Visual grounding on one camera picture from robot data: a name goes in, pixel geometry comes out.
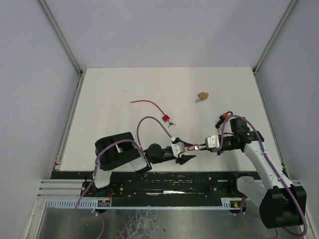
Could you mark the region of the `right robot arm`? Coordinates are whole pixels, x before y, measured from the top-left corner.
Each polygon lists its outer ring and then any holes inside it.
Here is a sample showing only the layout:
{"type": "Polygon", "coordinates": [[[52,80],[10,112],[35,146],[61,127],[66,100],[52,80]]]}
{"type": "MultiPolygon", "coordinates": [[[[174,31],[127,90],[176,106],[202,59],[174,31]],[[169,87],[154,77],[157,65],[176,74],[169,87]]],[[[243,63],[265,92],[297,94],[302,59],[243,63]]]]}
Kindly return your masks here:
{"type": "Polygon", "coordinates": [[[262,185],[251,176],[236,180],[237,190],[247,196],[258,208],[268,229],[306,226],[307,193],[295,186],[271,157],[264,138],[244,117],[224,113],[215,127],[218,135],[205,139],[205,150],[222,153],[241,150],[255,167],[262,185]]]}

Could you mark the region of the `small red cable padlock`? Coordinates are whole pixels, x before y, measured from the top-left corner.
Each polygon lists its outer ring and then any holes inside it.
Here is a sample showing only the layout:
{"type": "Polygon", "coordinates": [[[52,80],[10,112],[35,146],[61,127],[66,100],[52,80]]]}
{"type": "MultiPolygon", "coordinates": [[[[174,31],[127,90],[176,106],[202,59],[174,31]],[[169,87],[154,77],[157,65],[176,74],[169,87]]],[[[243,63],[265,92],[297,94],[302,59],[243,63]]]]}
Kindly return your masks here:
{"type": "Polygon", "coordinates": [[[188,147],[187,150],[188,150],[188,151],[196,151],[196,150],[194,149],[195,146],[200,146],[200,145],[199,145],[199,144],[193,144],[193,146],[188,147]]]}

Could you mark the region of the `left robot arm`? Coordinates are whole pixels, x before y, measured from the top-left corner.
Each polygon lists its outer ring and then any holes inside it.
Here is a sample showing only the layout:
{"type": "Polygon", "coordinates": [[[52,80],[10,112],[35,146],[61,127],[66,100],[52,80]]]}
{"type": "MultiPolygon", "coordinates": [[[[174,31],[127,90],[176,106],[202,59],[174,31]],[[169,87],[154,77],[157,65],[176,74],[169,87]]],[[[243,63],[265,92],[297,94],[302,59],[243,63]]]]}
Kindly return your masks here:
{"type": "Polygon", "coordinates": [[[130,164],[135,172],[146,173],[153,164],[174,160],[176,164],[184,165],[195,155],[185,155],[184,142],[172,138],[170,146],[162,148],[153,143],[143,150],[130,132],[103,137],[95,142],[95,167],[92,178],[96,188],[107,187],[111,182],[114,169],[130,164]]]}

